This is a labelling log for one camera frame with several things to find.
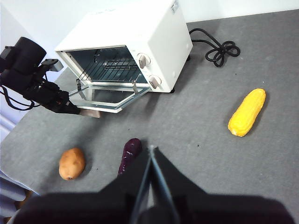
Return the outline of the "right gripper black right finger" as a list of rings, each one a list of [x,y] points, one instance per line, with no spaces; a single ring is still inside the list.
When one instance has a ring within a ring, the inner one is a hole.
[[[180,224],[293,224],[285,206],[249,195],[210,194],[183,175],[156,147],[151,160],[166,204]]]

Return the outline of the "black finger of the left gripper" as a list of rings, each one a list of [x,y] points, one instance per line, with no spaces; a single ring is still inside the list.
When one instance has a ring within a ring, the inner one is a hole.
[[[67,114],[80,114],[80,109],[74,104],[68,104],[64,106],[64,113]]]

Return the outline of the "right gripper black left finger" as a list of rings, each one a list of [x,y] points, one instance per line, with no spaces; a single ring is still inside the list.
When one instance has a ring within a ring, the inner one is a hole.
[[[144,150],[129,168],[101,191],[46,194],[30,199],[16,224],[130,224],[144,207],[150,153]]]

